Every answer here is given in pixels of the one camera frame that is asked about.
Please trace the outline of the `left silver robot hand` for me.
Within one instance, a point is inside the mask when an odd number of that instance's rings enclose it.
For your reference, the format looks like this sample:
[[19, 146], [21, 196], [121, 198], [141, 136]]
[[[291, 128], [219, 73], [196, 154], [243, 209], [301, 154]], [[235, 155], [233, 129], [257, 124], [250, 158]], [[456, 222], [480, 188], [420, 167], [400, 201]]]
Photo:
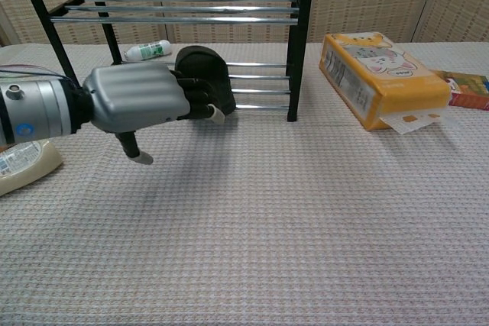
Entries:
[[126, 157], [151, 165], [135, 133], [178, 120], [217, 124], [235, 109], [227, 72], [194, 75], [159, 63], [126, 63], [95, 68], [76, 98], [82, 123], [114, 134]]

